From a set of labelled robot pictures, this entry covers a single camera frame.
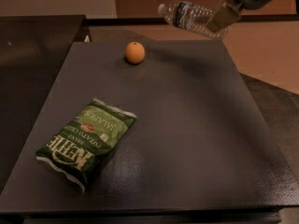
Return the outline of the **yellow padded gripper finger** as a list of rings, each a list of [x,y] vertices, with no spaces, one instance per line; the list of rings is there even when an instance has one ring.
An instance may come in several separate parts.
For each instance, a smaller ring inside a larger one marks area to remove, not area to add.
[[[212,33],[226,29],[240,20],[242,9],[243,4],[240,1],[222,0],[208,19],[206,28]]]

